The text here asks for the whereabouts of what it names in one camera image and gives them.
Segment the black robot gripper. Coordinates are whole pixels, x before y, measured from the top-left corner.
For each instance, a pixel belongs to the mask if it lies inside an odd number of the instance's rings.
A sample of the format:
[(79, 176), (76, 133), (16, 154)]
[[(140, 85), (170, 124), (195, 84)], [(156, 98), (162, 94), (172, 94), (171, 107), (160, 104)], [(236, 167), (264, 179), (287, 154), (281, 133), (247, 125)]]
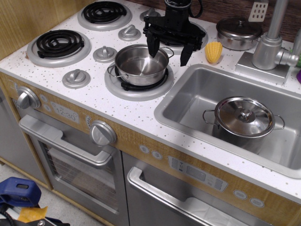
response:
[(205, 31), (189, 21), (190, 6), (167, 4), (165, 15), (146, 17), (143, 33), (147, 38), (149, 54), (155, 57), (160, 44), (183, 47), (180, 66), (185, 66), (194, 50), (200, 50), (206, 37)]

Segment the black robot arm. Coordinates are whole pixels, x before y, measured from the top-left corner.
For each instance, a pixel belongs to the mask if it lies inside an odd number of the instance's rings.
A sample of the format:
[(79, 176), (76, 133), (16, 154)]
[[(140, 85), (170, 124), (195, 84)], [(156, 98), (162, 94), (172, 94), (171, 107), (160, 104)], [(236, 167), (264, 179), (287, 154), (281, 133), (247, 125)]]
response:
[(164, 16), (145, 16), (143, 33), (147, 38), (149, 54), (155, 57), (160, 43), (183, 46), (180, 66), (185, 66), (194, 51), (200, 50), (202, 39), (206, 33), (189, 21), (189, 17), (199, 17), (203, 12), (194, 16), (191, 11), (191, 0), (166, 0)]

